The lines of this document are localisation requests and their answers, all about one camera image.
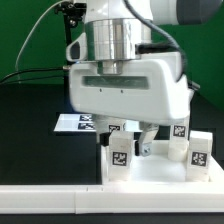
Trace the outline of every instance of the metal cylinder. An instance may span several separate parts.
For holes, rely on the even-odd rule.
[[[140,59],[135,45],[151,42],[151,30],[137,19],[112,19],[85,25],[89,61]]]

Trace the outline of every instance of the black table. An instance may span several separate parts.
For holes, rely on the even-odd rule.
[[[0,184],[97,184],[95,134],[57,135],[60,113],[74,113],[63,85],[0,87]],[[192,101],[191,129],[214,133],[213,156],[224,160],[224,113],[200,95]],[[162,127],[157,138],[168,138]],[[2,215],[5,223],[223,223],[222,214]]]

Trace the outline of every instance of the green backdrop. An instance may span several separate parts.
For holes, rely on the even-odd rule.
[[[1,2],[0,78],[14,71],[17,54],[26,36],[39,16],[55,2]],[[187,53],[187,75],[201,85],[201,95],[224,110],[224,5],[207,24],[163,28],[176,38]],[[52,11],[31,38],[22,56],[20,69],[64,65],[65,45],[63,17]],[[62,79],[38,83],[49,82],[62,83]]]

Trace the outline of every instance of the black and white tag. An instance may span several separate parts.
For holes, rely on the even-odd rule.
[[[113,152],[113,162],[112,164],[114,166],[127,166],[127,153],[121,153],[121,152]]]
[[[109,125],[109,132],[112,133],[113,131],[120,131],[121,126],[119,125]]]
[[[82,114],[80,115],[79,121],[92,122],[93,118],[91,114]]]
[[[79,123],[78,130],[95,130],[93,123]]]
[[[173,136],[184,138],[186,136],[186,127],[174,125]]]
[[[207,166],[207,158],[208,158],[207,153],[192,152],[191,165],[206,167]]]

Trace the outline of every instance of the white platform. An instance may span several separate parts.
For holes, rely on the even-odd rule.
[[[154,142],[151,157],[135,158],[129,182],[105,182],[102,186],[0,186],[0,213],[224,212],[221,167],[212,159],[209,183],[187,183],[185,164],[166,158],[167,143]]]

